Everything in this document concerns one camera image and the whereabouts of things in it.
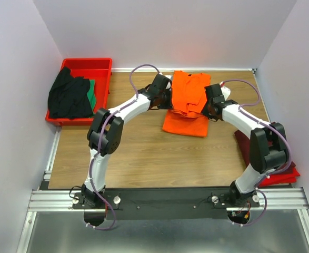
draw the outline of orange cloth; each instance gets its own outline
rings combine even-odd
[[[173,109],[168,110],[163,130],[169,133],[206,137],[208,118],[201,114],[207,102],[205,86],[211,76],[205,73],[189,75],[175,71],[172,84]]]

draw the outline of wooden tabletop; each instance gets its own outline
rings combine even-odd
[[[249,71],[212,71],[211,83],[244,79],[254,85]],[[151,83],[154,72],[135,73],[133,80],[140,89]],[[252,103],[257,96],[244,83],[226,85],[230,99]],[[108,108],[115,107],[134,95],[128,73],[113,73]],[[262,104],[246,108],[267,120]],[[148,111],[123,128],[122,141],[110,158],[106,175],[107,187],[182,187],[226,186],[245,169],[234,138],[236,128],[226,122],[209,121],[206,138],[175,135],[162,131],[166,111]],[[50,189],[69,189],[84,182],[89,164],[86,139],[88,126],[64,126],[57,148]]]

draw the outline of folded red clothing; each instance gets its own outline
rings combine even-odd
[[[235,137],[238,143],[238,147],[240,148],[243,160],[246,166],[248,166],[250,163],[249,161],[250,140],[240,130],[237,130],[235,132]],[[271,175],[269,179],[265,179],[261,183],[261,186],[270,186],[272,184],[278,184],[278,183],[293,183],[294,178],[299,176],[300,174],[296,170],[296,164],[292,162],[290,167],[286,171],[279,174]]]

